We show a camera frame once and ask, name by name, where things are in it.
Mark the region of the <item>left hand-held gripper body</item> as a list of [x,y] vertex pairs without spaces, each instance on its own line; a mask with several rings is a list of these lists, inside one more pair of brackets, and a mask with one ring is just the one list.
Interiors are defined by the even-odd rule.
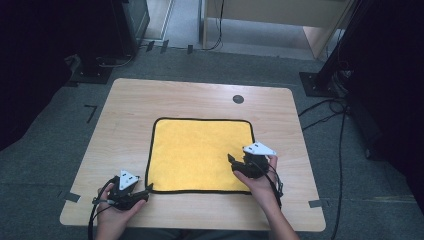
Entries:
[[118,210],[130,210],[134,204],[134,192],[140,177],[121,170],[119,176],[113,178],[113,188],[108,194],[107,203]]

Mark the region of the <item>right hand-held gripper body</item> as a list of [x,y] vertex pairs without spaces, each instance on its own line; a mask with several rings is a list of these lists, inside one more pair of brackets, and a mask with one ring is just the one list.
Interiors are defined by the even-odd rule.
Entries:
[[248,178],[257,179],[267,174],[269,170],[268,156],[275,156],[276,152],[260,142],[243,147],[243,161],[247,168],[247,173],[243,174]]

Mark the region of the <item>yellow towel with black edge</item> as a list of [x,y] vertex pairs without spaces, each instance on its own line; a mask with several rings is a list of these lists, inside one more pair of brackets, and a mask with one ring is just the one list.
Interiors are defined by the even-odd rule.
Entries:
[[246,120],[160,118],[154,126],[145,183],[155,193],[246,193],[229,156],[254,142]]

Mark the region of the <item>person's left hand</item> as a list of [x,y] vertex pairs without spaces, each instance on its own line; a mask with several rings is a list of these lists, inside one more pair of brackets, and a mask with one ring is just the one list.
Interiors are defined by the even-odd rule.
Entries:
[[[102,200],[107,200],[109,191],[113,188],[110,184],[101,195]],[[145,200],[138,201],[130,210],[118,210],[102,201],[97,207],[97,234],[118,234],[122,232],[128,222],[145,205]]]

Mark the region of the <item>person's right hand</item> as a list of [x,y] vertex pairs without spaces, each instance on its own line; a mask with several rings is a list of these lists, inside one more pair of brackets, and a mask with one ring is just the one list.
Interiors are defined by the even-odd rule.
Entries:
[[281,209],[274,193],[274,185],[276,183],[274,170],[277,166],[278,158],[276,156],[269,156],[268,159],[269,171],[265,176],[260,178],[251,179],[239,171],[234,171],[234,175],[249,188],[253,198],[264,211],[266,216],[281,213]]

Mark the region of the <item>light wooden desk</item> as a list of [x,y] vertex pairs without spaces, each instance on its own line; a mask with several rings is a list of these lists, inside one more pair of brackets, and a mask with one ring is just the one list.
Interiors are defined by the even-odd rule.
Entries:
[[209,18],[302,26],[319,58],[356,0],[200,0],[202,48],[207,47]]

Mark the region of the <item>dark curtain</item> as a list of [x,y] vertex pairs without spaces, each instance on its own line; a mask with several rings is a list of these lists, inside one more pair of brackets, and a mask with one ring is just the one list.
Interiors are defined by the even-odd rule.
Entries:
[[405,177],[424,214],[424,0],[364,0],[349,91],[379,129],[371,148]]
[[69,80],[60,0],[0,0],[0,151],[29,129]]

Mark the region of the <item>black cabinet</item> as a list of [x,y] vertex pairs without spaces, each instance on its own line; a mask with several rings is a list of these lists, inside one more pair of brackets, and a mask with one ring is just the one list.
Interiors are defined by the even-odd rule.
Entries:
[[150,22],[146,0],[85,0],[83,10],[78,55],[86,67],[136,55]]

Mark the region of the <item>black stand with base plate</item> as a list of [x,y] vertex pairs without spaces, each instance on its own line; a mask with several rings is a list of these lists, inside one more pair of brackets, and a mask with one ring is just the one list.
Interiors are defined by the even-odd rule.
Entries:
[[333,75],[339,66],[348,67],[346,61],[340,60],[343,36],[363,0],[344,0],[343,8],[336,14],[329,27],[303,28],[306,39],[316,59],[326,57],[324,66],[317,72],[300,72],[299,77],[308,97],[337,97]]

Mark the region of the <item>black stand base plate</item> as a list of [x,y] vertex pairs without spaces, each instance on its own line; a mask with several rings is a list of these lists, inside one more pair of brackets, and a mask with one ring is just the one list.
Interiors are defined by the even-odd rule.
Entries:
[[102,66],[96,58],[73,56],[70,65],[72,76],[69,80],[70,84],[77,85],[79,83],[88,84],[106,84],[111,75],[110,67]]

